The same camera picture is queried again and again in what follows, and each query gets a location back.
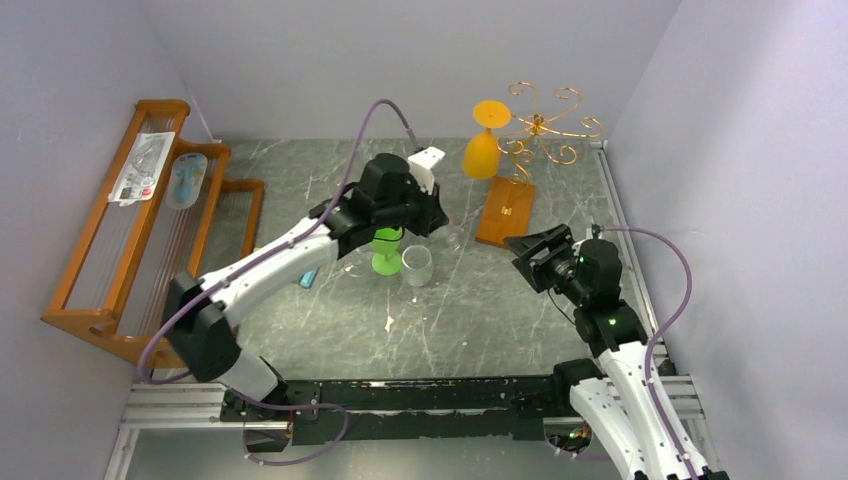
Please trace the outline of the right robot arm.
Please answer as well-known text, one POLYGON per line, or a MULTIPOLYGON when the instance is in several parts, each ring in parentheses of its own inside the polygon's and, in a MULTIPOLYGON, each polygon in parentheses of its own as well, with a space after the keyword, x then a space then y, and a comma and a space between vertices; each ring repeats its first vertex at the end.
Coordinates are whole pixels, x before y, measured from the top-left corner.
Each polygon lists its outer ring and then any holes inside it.
POLYGON ((549 399, 561 414, 577 413, 623 479, 725 479, 686 433, 665 390, 649 336, 621 297, 624 266, 618 248, 601 238, 574 241, 561 224, 507 237, 513 266, 538 293, 565 296, 587 359, 555 367, 549 399))

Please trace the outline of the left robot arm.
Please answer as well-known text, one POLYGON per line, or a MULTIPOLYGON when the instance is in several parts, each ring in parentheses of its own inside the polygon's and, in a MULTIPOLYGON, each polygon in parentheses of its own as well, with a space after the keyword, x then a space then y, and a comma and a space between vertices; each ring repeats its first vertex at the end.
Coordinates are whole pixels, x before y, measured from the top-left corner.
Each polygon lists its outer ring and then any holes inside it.
POLYGON ((303 274, 385 239, 387 228, 427 237, 445 226, 432 172, 444 156, 435 147, 408 158, 381 153, 338 200, 317 205, 258 251, 200 279, 187 272, 175 276, 166 295, 164 336, 190 374, 247 394, 246 406, 262 420, 278 417, 286 405, 284 382, 267 362, 239 346, 235 328, 303 274))

